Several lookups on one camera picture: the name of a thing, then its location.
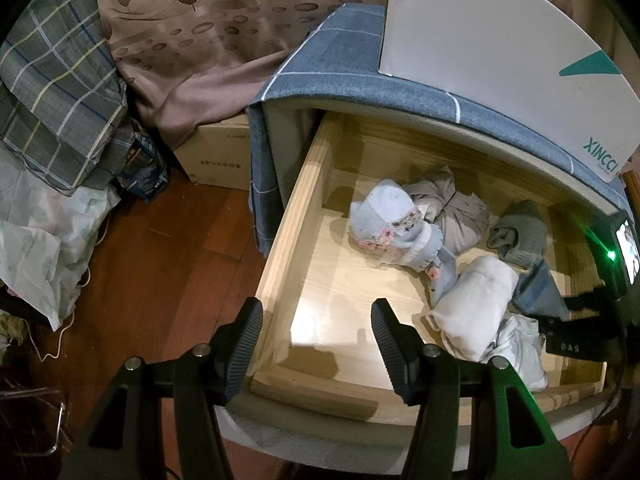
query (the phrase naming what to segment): plaid tablecloth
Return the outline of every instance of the plaid tablecloth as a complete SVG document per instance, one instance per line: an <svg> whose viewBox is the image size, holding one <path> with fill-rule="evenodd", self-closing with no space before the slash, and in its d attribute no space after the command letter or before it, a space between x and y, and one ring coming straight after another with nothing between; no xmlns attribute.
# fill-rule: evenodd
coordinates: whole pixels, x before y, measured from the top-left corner
<svg viewBox="0 0 640 480"><path fill-rule="evenodd" d="M0 47L0 139L61 192L103 189L134 133L96 0L32 0Z"/></svg>

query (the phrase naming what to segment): wooden floor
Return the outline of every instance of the wooden floor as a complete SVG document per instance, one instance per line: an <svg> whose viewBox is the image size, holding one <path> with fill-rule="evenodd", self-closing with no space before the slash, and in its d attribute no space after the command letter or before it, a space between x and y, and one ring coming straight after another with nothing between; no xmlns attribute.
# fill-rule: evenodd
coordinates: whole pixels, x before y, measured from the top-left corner
<svg viewBox="0 0 640 480"><path fill-rule="evenodd" d="M244 191L191 184L174 171L152 203L126 196L113 211L60 358L41 364L34 357L31 363L37 383L66 392L72 436L127 357L178 357L232 321L255 292L264 259L255 247L247 198ZM39 328L36 341L43 354L55 353L58 334ZM162 411L166 462L179 472L171 401ZM577 438L566 440L570 452ZM590 434L576 478L588 477L606 440L606 428ZM283 460L233 442L225 447L236 480L271 480L290 470ZM296 478L311 478L299 472Z"/></svg>

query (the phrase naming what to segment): green triangle logo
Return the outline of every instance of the green triangle logo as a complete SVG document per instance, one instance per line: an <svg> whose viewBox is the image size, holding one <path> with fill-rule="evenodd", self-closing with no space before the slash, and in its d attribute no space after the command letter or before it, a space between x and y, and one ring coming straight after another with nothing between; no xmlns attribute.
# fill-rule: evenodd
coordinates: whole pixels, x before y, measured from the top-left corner
<svg viewBox="0 0 640 480"><path fill-rule="evenodd" d="M610 60L609 56L603 51L599 50L593 54L579 59L578 61L571 63L571 65L564 67L559 75L581 75L581 74L619 74L620 70Z"/></svg>

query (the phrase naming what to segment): gray plaid cloth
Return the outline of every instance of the gray plaid cloth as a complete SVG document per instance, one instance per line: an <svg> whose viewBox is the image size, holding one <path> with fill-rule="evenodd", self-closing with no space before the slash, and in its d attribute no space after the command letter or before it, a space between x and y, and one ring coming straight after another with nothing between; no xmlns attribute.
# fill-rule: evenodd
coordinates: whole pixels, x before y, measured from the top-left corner
<svg viewBox="0 0 640 480"><path fill-rule="evenodd" d="M32 0L0 47L0 139L61 192L103 189L134 133L96 0Z"/></svg>

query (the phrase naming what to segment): open wooden drawer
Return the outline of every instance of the open wooden drawer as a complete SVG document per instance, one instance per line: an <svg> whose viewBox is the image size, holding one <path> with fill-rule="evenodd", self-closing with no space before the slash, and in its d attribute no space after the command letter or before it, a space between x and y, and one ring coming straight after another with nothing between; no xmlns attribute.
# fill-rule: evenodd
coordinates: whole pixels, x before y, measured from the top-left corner
<svg viewBox="0 0 640 480"><path fill-rule="evenodd" d="M511 203L534 200L548 225L546 260L564 295L600 283L575 218L590 212L550 178L404 126L328 112L311 145L268 258L256 296L265 309L250 368L254 394L308 410L382 424L414 425L393 392L370 326L370 306L387 298L400 322L425 342L442 344L424 320L423 275L377 261L349 234L352 200L376 182L418 180L428 168L449 165L456 188L476 193L492 221ZM460 272L480 254L482 241L458 259ZM604 365L543 355L549 387L534 394L544 411L602 389ZM470 424L470 403L460 424Z"/></svg>

